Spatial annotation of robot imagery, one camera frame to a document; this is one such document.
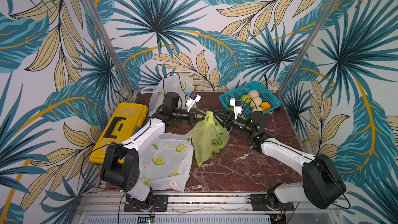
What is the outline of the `green avocado plastic bag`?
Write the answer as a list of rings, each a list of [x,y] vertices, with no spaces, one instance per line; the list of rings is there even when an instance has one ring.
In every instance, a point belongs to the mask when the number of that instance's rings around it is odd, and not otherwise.
[[[193,128],[192,144],[194,156],[199,167],[226,147],[230,132],[214,117],[213,112],[206,112],[204,119]]]

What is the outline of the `small green pear back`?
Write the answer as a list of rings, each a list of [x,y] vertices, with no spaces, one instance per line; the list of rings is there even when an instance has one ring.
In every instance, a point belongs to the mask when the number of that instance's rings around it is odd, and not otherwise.
[[[243,95],[243,96],[241,97],[241,102],[242,102],[243,104],[250,103],[250,102],[251,102],[251,97],[250,97],[249,95]]]

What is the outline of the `white pear front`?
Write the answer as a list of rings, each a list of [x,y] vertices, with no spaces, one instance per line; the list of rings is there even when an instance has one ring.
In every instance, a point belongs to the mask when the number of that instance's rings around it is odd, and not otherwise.
[[[251,112],[252,112],[252,113],[254,113],[254,112],[263,113],[263,108],[262,108],[261,106],[255,106],[255,107],[252,108],[252,111],[251,111]]]

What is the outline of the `white lemon plastic bag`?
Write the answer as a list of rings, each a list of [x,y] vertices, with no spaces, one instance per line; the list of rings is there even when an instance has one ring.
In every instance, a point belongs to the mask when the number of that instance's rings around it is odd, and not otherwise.
[[[162,134],[140,152],[141,182],[154,191],[184,192],[193,159],[192,133]]]

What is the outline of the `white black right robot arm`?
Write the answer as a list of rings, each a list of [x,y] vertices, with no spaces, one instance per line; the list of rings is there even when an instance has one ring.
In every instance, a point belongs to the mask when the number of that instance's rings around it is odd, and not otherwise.
[[[307,202],[326,209],[345,195],[346,186],[331,158],[312,155],[290,147],[265,132],[265,116],[254,112],[248,119],[233,111],[216,111],[215,119],[227,130],[232,128],[249,134],[248,143],[257,152],[272,157],[298,172],[302,181],[277,184],[267,190],[267,208],[279,210],[290,202]]]

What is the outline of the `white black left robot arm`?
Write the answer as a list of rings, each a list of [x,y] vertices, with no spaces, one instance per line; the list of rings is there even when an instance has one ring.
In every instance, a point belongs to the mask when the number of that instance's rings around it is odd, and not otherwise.
[[[120,144],[111,143],[107,146],[100,179],[124,191],[128,197],[139,203],[151,204],[153,190],[140,180],[139,154],[165,133],[169,121],[182,119],[194,123],[199,112],[193,106],[200,100],[199,94],[191,92],[179,107],[179,94],[168,92],[161,106],[141,130]]]

